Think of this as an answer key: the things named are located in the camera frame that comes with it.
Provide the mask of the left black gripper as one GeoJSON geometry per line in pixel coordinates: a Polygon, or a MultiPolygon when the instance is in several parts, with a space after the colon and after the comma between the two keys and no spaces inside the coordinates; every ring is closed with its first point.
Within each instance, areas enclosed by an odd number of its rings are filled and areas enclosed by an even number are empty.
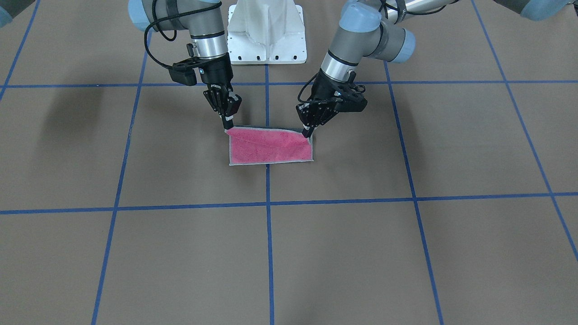
{"type": "Polygon", "coordinates": [[[337,103],[343,101],[352,88],[350,80],[335,80],[321,69],[316,72],[298,93],[296,111],[303,124],[303,137],[311,138],[316,127],[332,119],[337,114],[337,103]]]}

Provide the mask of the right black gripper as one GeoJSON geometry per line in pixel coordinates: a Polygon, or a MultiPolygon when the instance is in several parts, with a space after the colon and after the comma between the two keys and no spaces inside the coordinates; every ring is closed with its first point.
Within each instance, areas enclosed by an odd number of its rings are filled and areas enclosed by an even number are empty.
{"type": "Polygon", "coordinates": [[[208,87],[204,96],[209,105],[221,116],[225,132],[234,127],[234,115],[239,111],[242,98],[234,93],[231,81],[233,68],[229,55],[201,60],[199,67],[203,83],[208,87]]]}

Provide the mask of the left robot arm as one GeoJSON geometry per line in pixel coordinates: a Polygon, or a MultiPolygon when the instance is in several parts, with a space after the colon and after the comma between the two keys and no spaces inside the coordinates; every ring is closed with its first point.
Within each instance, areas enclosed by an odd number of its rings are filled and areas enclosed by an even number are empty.
{"type": "Polygon", "coordinates": [[[411,58],[416,40],[402,27],[412,17],[436,15],[454,0],[349,0],[341,8],[334,38],[320,69],[308,84],[306,99],[298,96],[296,112],[302,136],[344,112],[361,112],[367,106],[365,87],[356,85],[357,66],[363,58],[401,63],[411,58]]]}

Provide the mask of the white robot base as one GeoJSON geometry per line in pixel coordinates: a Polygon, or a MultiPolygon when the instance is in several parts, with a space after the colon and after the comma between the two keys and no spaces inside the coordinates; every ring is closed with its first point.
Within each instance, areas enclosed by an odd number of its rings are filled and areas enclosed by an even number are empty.
{"type": "Polygon", "coordinates": [[[304,64],[303,8],[293,0],[238,0],[228,8],[227,44],[233,65],[304,64]]]}

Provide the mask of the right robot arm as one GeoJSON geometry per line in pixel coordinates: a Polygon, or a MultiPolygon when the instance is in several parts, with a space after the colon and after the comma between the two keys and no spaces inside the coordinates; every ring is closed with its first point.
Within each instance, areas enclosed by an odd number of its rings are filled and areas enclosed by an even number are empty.
{"type": "Polygon", "coordinates": [[[191,42],[189,57],[171,65],[155,62],[165,68],[175,83],[194,86],[197,78],[206,84],[204,97],[223,123],[233,128],[233,117],[239,111],[242,97],[233,90],[233,66],[219,0],[130,0],[127,5],[133,25],[143,32],[147,55],[153,58],[147,37],[169,31],[188,31],[191,42]]]}

